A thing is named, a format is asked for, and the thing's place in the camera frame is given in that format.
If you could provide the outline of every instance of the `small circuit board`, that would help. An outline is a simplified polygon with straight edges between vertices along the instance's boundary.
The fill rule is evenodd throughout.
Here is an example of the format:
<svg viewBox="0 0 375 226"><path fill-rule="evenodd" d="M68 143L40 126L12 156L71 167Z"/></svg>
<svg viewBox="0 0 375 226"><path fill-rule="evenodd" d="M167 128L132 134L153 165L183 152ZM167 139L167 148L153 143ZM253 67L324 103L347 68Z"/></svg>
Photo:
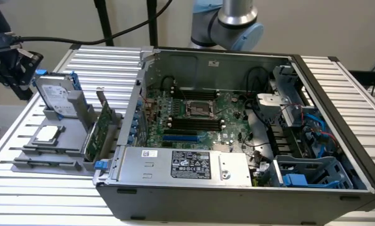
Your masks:
<svg viewBox="0 0 375 226"><path fill-rule="evenodd" d="M99 119L92 127L85 147L85 155L91 161L95 159L95 156L99 154L104 146L111 124L111 116L112 110L109 108L108 102L105 101L103 103Z"/></svg>
<svg viewBox="0 0 375 226"><path fill-rule="evenodd" d="M207 94L199 99L189 99L195 98L192 92L172 97L153 89L147 97L147 147L223 152L244 152L245 148L249 149L241 143L251 128L244 113L244 99L239 98L239 94L219 92L219 95Z"/></svg>

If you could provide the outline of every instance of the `black pole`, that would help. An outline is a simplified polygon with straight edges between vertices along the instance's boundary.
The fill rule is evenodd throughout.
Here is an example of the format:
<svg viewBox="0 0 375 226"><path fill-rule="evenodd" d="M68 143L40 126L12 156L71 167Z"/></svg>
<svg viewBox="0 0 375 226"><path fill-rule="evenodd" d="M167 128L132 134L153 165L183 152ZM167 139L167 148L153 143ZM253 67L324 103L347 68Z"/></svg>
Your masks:
<svg viewBox="0 0 375 226"><path fill-rule="evenodd" d="M105 0L93 0L93 3L95 3L95 8L97 8L97 12L99 12L101 32L104 34L104 38L108 38L112 36L112 31L111 31L111 23L108 18L107 3ZM107 46L115 46L112 39L105 41L105 44Z"/></svg>
<svg viewBox="0 0 375 226"><path fill-rule="evenodd" d="M156 14L156 0L147 0L147 15L152 18ZM148 24L149 45L157 46L157 27L156 19Z"/></svg>

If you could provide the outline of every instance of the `green expansion card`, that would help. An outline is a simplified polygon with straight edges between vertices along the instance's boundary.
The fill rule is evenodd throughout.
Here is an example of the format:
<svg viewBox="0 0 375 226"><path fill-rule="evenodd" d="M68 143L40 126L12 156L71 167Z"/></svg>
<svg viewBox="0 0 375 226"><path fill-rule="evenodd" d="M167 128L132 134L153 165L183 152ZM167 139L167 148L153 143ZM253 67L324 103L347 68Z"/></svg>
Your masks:
<svg viewBox="0 0 375 226"><path fill-rule="evenodd" d="M100 153L100 150L103 148L107 134L108 134L109 124L111 124L111 108L105 101L99 115L99 119L92 127L92 131L89 133L88 142L87 142L85 154L91 161L93 161L95 156Z"/></svg>
<svg viewBox="0 0 375 226"><path fill-rule="evenodd" d="M163 147L164 130L169 129L168 116L172 115L177 119L223 119L225 127L221 131L197 130L199 142L167 142L168 147L245 153L243 150L245 147L239 142L239 133L244 137L251 128L244 115L244 101L239 99L239 94L221 92L212 101L184 100L172 98L153 89L149 90L147 97L145 112L149 112L147 147Z"/></svg>

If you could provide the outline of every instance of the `power supply label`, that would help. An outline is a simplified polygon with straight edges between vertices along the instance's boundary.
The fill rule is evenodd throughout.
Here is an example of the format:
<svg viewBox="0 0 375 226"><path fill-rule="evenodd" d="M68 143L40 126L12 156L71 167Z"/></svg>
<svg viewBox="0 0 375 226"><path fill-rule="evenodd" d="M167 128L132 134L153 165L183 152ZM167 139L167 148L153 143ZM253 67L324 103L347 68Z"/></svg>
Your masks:
<svg viewBox="0 0 375 226"><path fill-rule="evenodd" d="M172 151L171 176L187 179L211 179L209 153Z"/></svg>

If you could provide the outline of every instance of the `white wall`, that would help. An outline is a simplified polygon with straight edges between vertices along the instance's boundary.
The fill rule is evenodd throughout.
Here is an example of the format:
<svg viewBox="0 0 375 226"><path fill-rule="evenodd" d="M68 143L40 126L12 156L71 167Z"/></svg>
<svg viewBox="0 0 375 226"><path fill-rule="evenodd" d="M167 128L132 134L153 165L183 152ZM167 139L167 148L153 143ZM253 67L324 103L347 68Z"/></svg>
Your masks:
<svg viewBox="0 0 375 226"><path fill-rule="evenodd" d="M167 0L159 0L160 8ZM185 47L189 42L193 0L173 0L159 18L159 44ZM375 0L255 0L264 36L255 51L337 56L349 69L367 70L375 62ZM147 19L145 0L107 0L112 32ZM12 30L23 36L77 40L101 38L93 0L11 0L0 5ZM115 40L115 45L148 45L148 28ZM68 44L25 43L44 55L53 69Z"/></svg>

